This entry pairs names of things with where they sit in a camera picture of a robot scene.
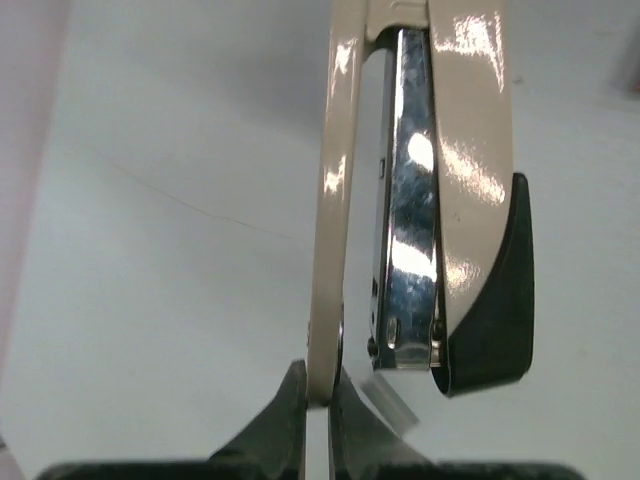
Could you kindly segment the beige black stapler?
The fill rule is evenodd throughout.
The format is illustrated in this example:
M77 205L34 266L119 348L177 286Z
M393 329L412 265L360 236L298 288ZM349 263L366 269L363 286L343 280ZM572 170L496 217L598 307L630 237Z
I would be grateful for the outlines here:
M386 53L371 336L376 370L428 370L448 396L519 380L533 358L526 177L513 165L502 1L336 1L308 333L309 403L341 369L362 68Z

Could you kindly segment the staple strip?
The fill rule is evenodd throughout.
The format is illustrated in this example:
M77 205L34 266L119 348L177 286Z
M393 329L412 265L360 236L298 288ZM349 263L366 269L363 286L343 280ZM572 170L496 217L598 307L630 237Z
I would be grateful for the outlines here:
M360 384L360 389L398 436L406 435L419 424L419 418L381 373L371 374Z

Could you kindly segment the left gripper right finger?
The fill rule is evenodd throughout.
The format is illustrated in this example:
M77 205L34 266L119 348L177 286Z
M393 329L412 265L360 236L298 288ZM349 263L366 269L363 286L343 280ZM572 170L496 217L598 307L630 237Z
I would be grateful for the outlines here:
M380 420L342 371L329 404L332 479L436 479L437 468Z

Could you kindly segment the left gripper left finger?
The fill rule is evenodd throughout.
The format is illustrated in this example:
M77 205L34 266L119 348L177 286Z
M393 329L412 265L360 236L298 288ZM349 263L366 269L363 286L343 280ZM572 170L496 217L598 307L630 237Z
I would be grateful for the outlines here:
M264 409L208 460L216 479L302 479L305 474L306 367L289 366Z

